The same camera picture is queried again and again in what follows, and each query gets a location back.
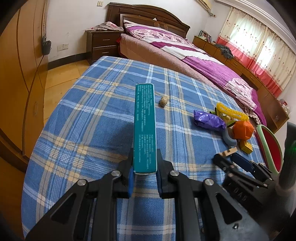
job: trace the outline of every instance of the orange mesh object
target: orange mesh object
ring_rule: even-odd
[[[249,121],[237,121],[233,126],[234,139],[248,140],[251,138],[254,127]]]

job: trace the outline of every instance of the wall outlet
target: wall outlet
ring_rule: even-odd
[[[58,45],[57,46],[57,51],[62,51],[63,50],[63,45],[61,44],[61,45]]]
[[[63,44],[63,50],[68,49],[69,44]]]

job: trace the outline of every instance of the small yellow box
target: small yellow box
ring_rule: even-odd
[[[251,154],[253,151],[252,144],[244,140],[239,141],[239,147],[247,154]]]

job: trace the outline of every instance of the wooden headboard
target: wooden headboard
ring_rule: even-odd
[[[110,21],[117,26],[123,26],[124,19],[147,26],[160,27],[183,38],[186,38],[190,29],[174,14],[160,7],[109,3],[106,21]]]

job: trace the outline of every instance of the baseboard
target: baseboard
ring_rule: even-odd
[[[48,70],[54,69],[56,67],[59,67],[59,66],[65,65],[65,64],[74,63],[74,62],[77,62],[80,60],[84,60],[86,58],[87,58],[86,53],[74,54],[71,56],[67,56],[67,57],[60,58],[60,59],[49,62],[47,68],[48,68]]]

